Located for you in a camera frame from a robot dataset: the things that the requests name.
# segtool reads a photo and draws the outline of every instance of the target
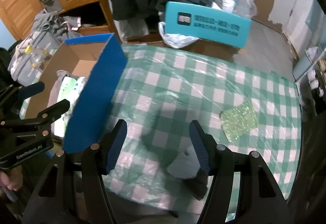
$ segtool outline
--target screw head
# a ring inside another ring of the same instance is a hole
[[[94,143],[91,145],[92,150],[97,150],[99,147],[100,147],[100,144],[98,144],[98,143]]]
[[[257,151],[253,151],[253,152],[251,152],[251,155],[252,155],[252,157],[254,157],[254,158],[258,158],[258,157],[259,157],[259,153],[258,153]]]
[[[217,148],[218,150],[221,150],[221,151],[223,151],[223,150],[226,149],[226,147],[225,147],[223,144],[218,144],[218,145],[216,146],[216,148]]]
[[[57,155],[58,157],[62,156],[63,154],[65,154],[64,150],[58,150],[55,155]]]

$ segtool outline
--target scrubbing pad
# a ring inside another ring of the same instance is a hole
[[[251,102],[244,102],[239,107],[221,113],[222,128],[228,139],[233,142],[242,134],[249,133],[258,125],[256,112]]]

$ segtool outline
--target wall stain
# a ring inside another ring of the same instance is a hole
[[[274,2],[275,0],[254,0],[257,7],[257,15],[252,17],[252,19],[281,33],[283,25],[281,23],[273,23],[272,20],[268,20],[268,17],[273,10]]]

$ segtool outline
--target person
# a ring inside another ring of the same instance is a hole
[[[22,187],[23,175],[22,167],[17,166],[10,172],[0,171],[0,186],[7,187],[9,190],[18,191]]]

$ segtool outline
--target clear plastic bottle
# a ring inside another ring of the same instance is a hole
[[[30,60],[32,67],[41,70],[45,69],[52,57],[46,50],[42,48],[33,49],[31,46],[27,46],[25,53],[31,55]]]

